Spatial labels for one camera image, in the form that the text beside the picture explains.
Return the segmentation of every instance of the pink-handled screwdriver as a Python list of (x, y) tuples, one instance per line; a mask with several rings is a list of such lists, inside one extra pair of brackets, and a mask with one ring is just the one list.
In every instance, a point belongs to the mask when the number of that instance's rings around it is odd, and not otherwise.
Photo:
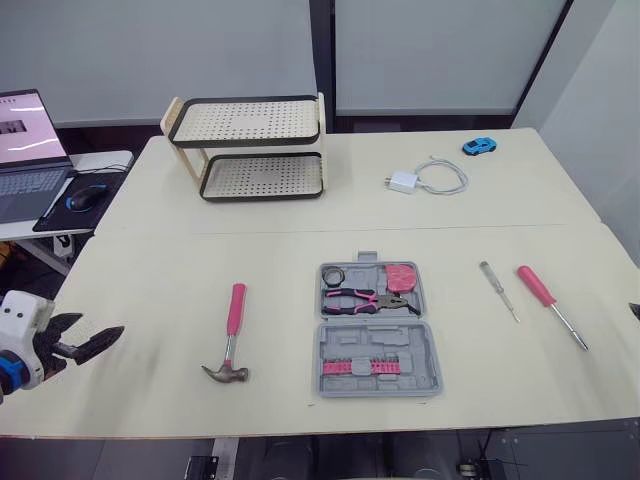
[(535, 272), (526, 265), (522, 265), (520, 268), (518, 268), (518, 276), (522, 279), (525, 285), (529, 287), (531, 293), (538, 297), (538, 300), (540, 300), (542, 305), (544, 305), (545, 307), (551, 307), (553, 312), (560, 320), (562, 320), (564, 326), (567, 327), (567, 329), (571, 332), (571, 336), (573, 336), (574, 340), (578, 342), (582, 349), (585, 351), (589, 350), (589, 347), (587, 347), (587, 344), (584, 343), (584, 340), (582, 340), (578, 332), (576, 332), (576, 329), (573, 328), (573, 325), (571, 325), (569, 321), (564, 318), (562, 313), (560, 313), (560, 310), (558, 310), (555, 305), (556, 299), (553, 298), (553, 295), (551, 295), (551, 293), (549, 293), (549, 290), (547, 290), (547, 287), (544, 286), (544, 283), (542, 283)]

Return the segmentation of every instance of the laptop screen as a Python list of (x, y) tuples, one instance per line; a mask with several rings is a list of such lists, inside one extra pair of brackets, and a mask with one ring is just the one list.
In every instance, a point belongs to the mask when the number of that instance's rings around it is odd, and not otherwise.
[(66, 156), (37, 91), (0, 93), (0, 168)]

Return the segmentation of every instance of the pink hammer handle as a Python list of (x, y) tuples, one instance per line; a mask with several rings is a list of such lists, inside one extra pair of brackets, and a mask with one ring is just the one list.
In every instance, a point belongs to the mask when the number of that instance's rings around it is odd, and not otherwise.
[(533, 293), (538, 300), (542, 302), (542, 305), (548, 307), (549, 305), (553, 305), (556, 303), (556, 299), (549, 293), (547, 287), (544, 286), (544, 283), (538, 278), (533, 270), (531, 270), (526, 265), (522, 265), (518, 268), (518, 276), (522, 279), (531, 293)]
[(229, 306), (229, 316), (227, 317), (227, 335), (237, 335), (240, 330), (245, 293), (247, 293), (247, 286), (244, 283), (233, 284), (231, 305)]

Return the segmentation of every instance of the mouse pad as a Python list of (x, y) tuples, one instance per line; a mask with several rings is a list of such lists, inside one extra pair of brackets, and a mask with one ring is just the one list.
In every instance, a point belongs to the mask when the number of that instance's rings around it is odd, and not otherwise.
[[(120, 185), (124, 182), (125, 172), (112, 173), (86, 173), (74, 178), (64, 193), (56, 200), (53, 208), (40, 217), (34, 225), (34, 232), (47, 232), (52, 230), (94, 229), (106, 212), (107, 207), (115, 197)], [(74, 212), (66, 206), (67, 198), (73, 196), (78, 190), (91, 185), (107, 185), (107, 194), (100, 198), (96, 205), (86, 212)]]

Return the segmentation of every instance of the blue toy car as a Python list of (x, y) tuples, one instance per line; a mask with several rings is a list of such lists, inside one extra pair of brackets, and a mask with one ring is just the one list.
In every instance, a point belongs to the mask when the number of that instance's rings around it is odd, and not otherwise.
[(462, 146), (462, 151), (467, 155), (478, 155), (479, 153), (493, 152), (498, 144), (493, 138), (480, 137)]

